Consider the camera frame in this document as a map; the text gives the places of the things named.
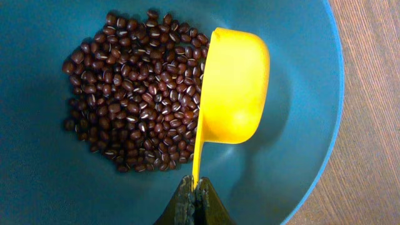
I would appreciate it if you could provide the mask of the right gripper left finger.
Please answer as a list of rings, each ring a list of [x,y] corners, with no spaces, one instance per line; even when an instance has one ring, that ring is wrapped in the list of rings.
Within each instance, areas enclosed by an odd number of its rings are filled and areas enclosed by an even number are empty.
[[[184,176],[155,225],[194,225],[193,177]]]

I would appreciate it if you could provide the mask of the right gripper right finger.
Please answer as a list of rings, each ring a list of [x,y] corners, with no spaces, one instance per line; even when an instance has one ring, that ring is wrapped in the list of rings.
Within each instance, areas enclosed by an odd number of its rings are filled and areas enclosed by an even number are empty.
[[[202,177],[195,189],[195,225],[234,225],[228,210],[220,200],[215,188],[207,177]]]

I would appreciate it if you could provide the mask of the yellow measuring scoop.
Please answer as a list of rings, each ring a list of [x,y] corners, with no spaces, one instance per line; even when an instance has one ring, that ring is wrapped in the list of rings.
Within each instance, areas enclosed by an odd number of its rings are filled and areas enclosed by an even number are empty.
[[[255,34],[216,28],[202,79],[192,166],[192,188],[200,177],[203,144],[240,144],[256,132],[263,115],[270,71],[269,51]]]

